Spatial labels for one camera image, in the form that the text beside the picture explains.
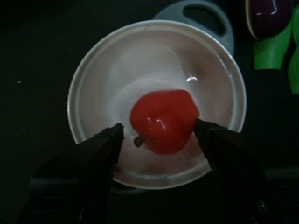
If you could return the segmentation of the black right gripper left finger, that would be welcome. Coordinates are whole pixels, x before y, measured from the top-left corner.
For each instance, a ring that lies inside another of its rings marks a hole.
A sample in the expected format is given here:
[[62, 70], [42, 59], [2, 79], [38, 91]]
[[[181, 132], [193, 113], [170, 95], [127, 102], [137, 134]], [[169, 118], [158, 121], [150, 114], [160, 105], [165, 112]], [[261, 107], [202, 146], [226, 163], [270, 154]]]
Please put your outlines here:
[[105, 224], [107, 192], [123, 140], [118, 123], [50, 158], [31, 175], [14, 224]]

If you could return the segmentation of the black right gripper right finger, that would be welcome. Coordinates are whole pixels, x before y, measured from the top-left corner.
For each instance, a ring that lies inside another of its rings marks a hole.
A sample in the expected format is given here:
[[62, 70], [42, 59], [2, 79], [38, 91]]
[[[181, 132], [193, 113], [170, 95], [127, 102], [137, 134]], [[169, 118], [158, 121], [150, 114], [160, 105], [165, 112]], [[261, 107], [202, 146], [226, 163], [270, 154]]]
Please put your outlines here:
[[225, 224], [299, 224], [299, 154], [202, 120], [193, 133], [218, 181]]

